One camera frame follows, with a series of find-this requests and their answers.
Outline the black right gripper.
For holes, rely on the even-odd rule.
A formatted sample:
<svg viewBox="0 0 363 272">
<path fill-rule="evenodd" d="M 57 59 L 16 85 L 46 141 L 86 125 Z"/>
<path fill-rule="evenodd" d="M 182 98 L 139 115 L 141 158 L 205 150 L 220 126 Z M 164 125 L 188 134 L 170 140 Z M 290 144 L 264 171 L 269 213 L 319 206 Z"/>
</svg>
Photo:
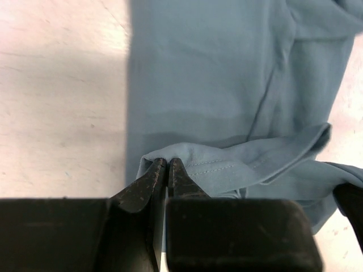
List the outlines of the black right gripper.
<svg viewBox="0 0 363 272">
<path fill-rule="evenodd" d="M 363 246 L 362 188 L 352 184 L 340 184 L 333 190 L 340 212 L 353 227 L 359 245 Z"/>
</svg>

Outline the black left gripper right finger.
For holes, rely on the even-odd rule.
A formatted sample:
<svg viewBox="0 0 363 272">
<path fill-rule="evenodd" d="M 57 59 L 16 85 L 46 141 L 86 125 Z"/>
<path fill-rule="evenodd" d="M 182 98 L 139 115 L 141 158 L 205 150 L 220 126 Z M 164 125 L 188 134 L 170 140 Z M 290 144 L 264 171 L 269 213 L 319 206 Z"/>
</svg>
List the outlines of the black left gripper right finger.
<svg viewBox="0 0 363 272">
<path fill-rule="evenodd" d="M 168 173 L 169 198 L 210 198 L 188 175 L 180 158 L 170 161 Z"/>
</svg>

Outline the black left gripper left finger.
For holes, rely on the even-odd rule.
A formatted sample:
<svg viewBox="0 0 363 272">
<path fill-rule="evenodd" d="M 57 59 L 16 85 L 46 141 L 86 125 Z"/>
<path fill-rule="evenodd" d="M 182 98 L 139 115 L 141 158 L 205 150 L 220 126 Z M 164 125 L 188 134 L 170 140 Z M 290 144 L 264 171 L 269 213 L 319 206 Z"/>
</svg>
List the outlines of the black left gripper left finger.
<svg viewBox="0 0 363 272">
<path fill-rule="evenodd" d="M 166 172 L 166 161 L 156 159 L 144 175 L 111 198 L 96 271 L 161 269 Z"/>
</svg>

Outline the blue t shirt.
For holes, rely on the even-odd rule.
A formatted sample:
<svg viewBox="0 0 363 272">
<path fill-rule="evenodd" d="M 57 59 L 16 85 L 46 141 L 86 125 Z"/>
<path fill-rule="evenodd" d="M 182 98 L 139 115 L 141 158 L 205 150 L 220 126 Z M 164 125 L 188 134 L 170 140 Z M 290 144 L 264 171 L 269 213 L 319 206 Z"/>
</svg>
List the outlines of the blue t shirt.
<svg viewBox="0 0 363 272">
<path fill-rule="evenodd" d="M 317 233 L 362 170 L 316 161 L 361 1 L 131 1 L 125 181 L 182 160 L 211 197 L 297 201 Z"/>
</svg>

